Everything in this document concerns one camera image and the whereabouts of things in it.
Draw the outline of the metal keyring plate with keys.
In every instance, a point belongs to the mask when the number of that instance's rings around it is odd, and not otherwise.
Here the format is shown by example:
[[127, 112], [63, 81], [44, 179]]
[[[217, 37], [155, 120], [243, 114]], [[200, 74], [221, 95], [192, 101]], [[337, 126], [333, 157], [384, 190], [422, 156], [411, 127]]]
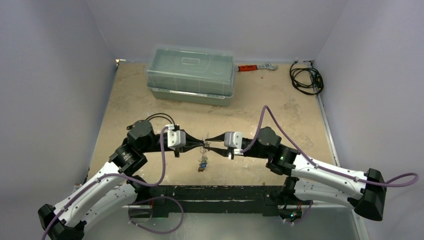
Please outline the metal keyring plate with keys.
[[199, 161], [199, 165], [198, 165], [198, 169], [197, 169], [197, 171], [199, 173], [202, 173], [206, 169], [206, 167], [208, 165], [208, 157], [206, 156], [206, 153], [209, 151], [207, 149], [207, 147], [210, 146], [210, 143], [206, 140], [208, 138], [209, 138], [209, 132], [206, 134], [206, 137], [203, 140], [204, 145], [200, 148], [201, 157], [198, 160]]

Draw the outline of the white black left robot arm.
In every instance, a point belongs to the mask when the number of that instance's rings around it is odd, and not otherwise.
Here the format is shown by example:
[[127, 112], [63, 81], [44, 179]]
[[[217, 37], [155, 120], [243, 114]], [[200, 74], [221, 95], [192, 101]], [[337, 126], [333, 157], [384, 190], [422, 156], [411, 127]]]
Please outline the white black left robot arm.
[[[96, 220], [132, 203], [142, 205], [149, 199], [151, 188], [159, 186], [166, 173], [166, 152], [180, 153], [204, 146], [173, 121], [154, 132], [149, 119], [138, 120], [127, 127], [127, 135], [109, 160], [79, 189], [55, 205], [45, 204], [37, 212], [44, 230], [42, 239], [81, 240], [85, 230]], [[147, 183], [136, 172], [148, 159], [146, 153], [161, 154], [161, 175]]]

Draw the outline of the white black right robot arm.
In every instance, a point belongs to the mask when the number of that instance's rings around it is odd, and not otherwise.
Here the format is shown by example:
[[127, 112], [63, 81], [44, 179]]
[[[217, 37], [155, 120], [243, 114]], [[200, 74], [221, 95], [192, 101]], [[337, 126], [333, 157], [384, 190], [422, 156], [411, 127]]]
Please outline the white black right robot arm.
[[209, 150], [233, 159], [235, 156], [266, 159], [266, 168], [277, 175], [295, 180], [281, 189], [280, 196], [288, 204], [296, 200], [318, 200], [352, 208], [363, 218], [382, 221], [387, 188], [379, 170], [366, 172], [331, 165], [281, 143], [282, 138], [270, 127], [261, 128], [256, 139], [243, 137], [239, 131], [227, 131], [209, 138], [223, 142], [224, 149]]

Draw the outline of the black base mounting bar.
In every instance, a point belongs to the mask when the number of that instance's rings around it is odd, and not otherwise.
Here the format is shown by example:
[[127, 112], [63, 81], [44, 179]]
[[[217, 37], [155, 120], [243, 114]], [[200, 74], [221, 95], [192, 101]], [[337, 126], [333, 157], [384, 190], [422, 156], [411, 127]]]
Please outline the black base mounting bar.
[[134, 202], [146, 206], [154, 218], [180, 212], [276, 217], [284, 206], [309, 204], [281, 185], [159, 185], [138, 192]]

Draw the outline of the green clear-lid storage box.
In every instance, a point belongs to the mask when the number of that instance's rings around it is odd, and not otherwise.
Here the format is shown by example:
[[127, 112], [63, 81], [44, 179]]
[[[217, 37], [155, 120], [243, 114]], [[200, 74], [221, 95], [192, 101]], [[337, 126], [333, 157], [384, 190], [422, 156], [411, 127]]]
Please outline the green clear-lid storage box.
[[236, 85], [231, 51], [157, 45], [145, 67], [146, 86], [156, 99], [228, 107]]

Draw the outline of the red handled adjustable wrench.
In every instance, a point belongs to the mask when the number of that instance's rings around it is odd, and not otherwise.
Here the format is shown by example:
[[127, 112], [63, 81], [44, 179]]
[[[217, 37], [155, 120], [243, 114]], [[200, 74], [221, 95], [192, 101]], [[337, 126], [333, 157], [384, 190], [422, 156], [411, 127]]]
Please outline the red handled adjustable wrench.
[[236, 69], [238, 72], [250, 72], [250, 71], [256, 71], [256, 70], [263, 70], [263, 69], [275, 71], [278, 69], [278, 66], [272, 65], [270, 62], [267, 62], [264, 64], [240, 65]]

